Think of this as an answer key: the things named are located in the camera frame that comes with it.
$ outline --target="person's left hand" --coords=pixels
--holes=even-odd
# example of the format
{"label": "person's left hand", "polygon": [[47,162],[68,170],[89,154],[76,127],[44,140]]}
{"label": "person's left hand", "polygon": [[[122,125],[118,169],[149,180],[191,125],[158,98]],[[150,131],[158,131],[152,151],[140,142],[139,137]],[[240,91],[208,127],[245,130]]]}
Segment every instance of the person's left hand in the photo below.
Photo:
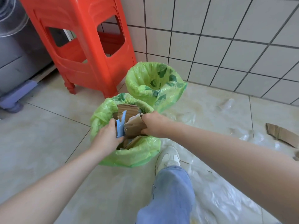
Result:
{"label": "person's left hand", "polygon": [[124,137],[116,138],[115,119],[111,119],[106,126],[99,130],[92,141],[90,149],[99,151],[106,157],[112,153],[123,140]]}

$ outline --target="floor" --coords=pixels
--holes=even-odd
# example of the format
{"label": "floor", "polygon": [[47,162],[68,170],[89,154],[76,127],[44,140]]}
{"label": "floor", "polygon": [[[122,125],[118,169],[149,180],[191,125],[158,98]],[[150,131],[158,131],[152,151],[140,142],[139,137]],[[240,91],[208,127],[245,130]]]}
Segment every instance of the floor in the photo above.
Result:
{"label": "floor", "polygon": [[[126,92],[123,83],[118,86],[120,93]],[[218,105],[229,98],[234,99],[232,107],[219,111]],[[22,99],[21,112],[0,111],[0,203],[86,150],[90,144],[89,119],[103,100],[101,92],[79,86],[76,95],[69,94],[60,75],[53,73]],[[254,130],[255,138],[264,137],[262,144],[289,156],[294,150],[267,135],[265,123],[299,134],[298,107],[192,83],[164,114],[232,136]],[[182,166],[190,174],[196,169],[216,174],[170,140],[162,140],[161,149],[167,145],[178,149]],[[138,210],[150,201],[156,159],[137,168],[97,166],[55,223],[134,223]],[[238,212],[238,220],[229,223],[277,223],[259,206],[253,210],[241,204]],[[225,223],[226,218],[215,220]]]}

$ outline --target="trash bin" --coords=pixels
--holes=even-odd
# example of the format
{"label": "trash bin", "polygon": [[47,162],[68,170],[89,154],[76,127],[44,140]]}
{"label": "trash bin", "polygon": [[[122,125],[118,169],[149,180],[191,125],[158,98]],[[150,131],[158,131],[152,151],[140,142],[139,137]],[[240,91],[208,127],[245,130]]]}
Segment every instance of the trash bin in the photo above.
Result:
{"label": "trash bin", "polygon": [[187,83],[166,64],[139,62],[128,71],[126,86],[134,98],[162,112],[178,101]]}
{"label": "trash bin", "polygon": [[[92,115],[91,139],[99,132],[100,128],[109,123],[113,113],[118,111],[117,105],[137,105],[143,113],[151,113],[154,109],[147,103],[133,98],[128,93],[121,93],[115,97],[107,98]],[[160,152],[161,141],[152,136],[143,136],[129,150],[115,150],[104,158],[99,164],[107,166],[137,167],[146,164]]]}

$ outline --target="light blue denim pants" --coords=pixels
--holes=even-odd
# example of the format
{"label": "light blue denim pants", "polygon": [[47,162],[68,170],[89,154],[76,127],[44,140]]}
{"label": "light blue denim pants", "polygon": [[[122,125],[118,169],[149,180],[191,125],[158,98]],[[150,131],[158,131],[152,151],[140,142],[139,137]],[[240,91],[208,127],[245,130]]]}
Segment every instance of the light blue denim pants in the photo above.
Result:
{"label": "light blue denim pants", "polygon": [[179,166],[159,171],[152,188],[152,200],[140,209],[136,224],[187,224],[195,201],[188,173]]}

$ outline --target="person's right arm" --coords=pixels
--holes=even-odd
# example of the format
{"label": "person's right arm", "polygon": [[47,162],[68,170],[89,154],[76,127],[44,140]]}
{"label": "person's right arm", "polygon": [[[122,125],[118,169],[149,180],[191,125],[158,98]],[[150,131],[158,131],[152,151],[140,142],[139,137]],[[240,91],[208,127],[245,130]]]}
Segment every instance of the person's right arm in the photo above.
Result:
{"label": "person's right arm", "polygon": [[173,122],[153,112],[144,134],[168,138],[188,149],[283,224],[299,223],[299,162],[231,136]]}

